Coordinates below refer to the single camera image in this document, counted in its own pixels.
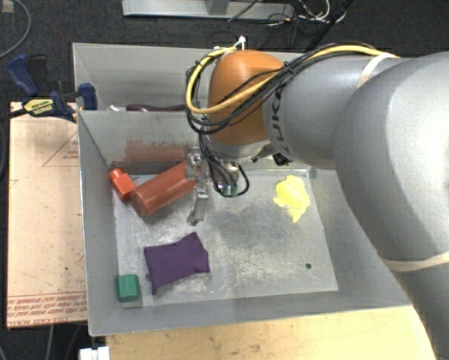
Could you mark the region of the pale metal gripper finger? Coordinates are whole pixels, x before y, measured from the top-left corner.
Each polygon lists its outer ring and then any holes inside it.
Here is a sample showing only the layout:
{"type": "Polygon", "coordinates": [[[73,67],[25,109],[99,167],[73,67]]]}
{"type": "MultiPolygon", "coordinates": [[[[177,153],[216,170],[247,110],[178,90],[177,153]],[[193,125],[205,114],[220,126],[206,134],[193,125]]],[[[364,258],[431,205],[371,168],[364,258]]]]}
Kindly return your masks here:
{"type": "Polygon", "coordinates": [[[201,180],[202,173],[202,153],[200,147],[190,147],[187,150],[185,173],[189,180],[198,182],[201,180]]]}
{"type": "Polygon", "coordinates": [[[194,191],[193,207],[187,217],[187,223],[196,226],[205,219],[207,203],[208,203],[208,185],[198,184],[194,191]]]}

